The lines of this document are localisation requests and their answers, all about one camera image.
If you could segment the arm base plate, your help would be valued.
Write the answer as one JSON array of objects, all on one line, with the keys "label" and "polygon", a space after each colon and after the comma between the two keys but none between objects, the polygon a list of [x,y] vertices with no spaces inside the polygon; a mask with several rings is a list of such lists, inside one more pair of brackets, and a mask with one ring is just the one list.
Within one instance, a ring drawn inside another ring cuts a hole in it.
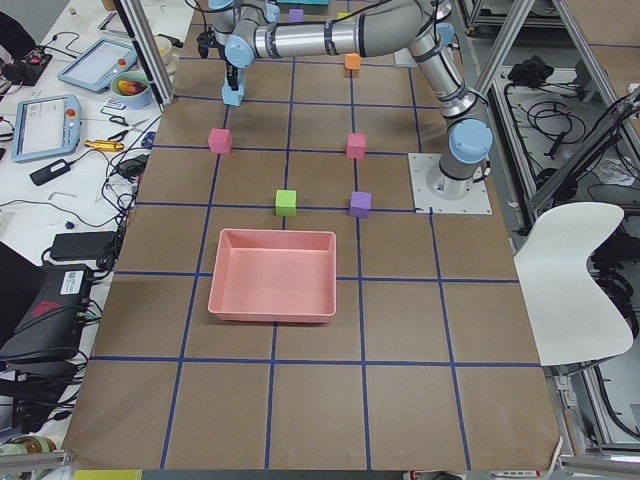
[{"label": "arm base plate", "polygon": [[440,170],[440,154],[409,153],[408,164],[414,210],[424,214],[491,215],[484,172],[453,180]]}]

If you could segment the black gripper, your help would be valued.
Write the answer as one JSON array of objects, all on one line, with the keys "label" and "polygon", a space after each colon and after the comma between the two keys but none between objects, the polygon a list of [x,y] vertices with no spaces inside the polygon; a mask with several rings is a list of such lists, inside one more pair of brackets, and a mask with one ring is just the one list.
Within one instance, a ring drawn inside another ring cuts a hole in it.
[{"label": "black gripper", "polygon": [[201,59],[207,59],[209,51],[215,49],[221,60],[225,62],[226,75],[225,86],[233,93],[243,93],[245,87],[244,72],[231,64],[225,53],[225,46],[218,41],[216,31],[213,28],[205,28],[197,36],[197,51]]}]

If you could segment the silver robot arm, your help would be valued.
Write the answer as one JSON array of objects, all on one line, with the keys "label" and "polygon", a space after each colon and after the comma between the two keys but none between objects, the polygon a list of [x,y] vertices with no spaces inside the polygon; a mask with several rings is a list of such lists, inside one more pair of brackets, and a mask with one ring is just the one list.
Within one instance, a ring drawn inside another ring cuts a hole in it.
[{"label": "silver robot arm", "polygon": [[257,59],[298,56],[380,57],[405,49],[426,78],[447,123],[447,150],[426,175],[439,198],[459,200],[492,147],[493,134],[480,111],[482,96],[470,89],[437,30],[435,1],[378,1],[343,18],[281,22],[274,1],[212,1],[210,20],[197,38],[201,57],[217,50],[226,65],[223,99],[241,102],[245,70]]},{"label": "silver robot arm", "polygon": [[214,31],[223,35],[230,35],[244,20],[266,26],[276,23],[280,17],[276,1],[209,0],[208,7],[213,15]]}]

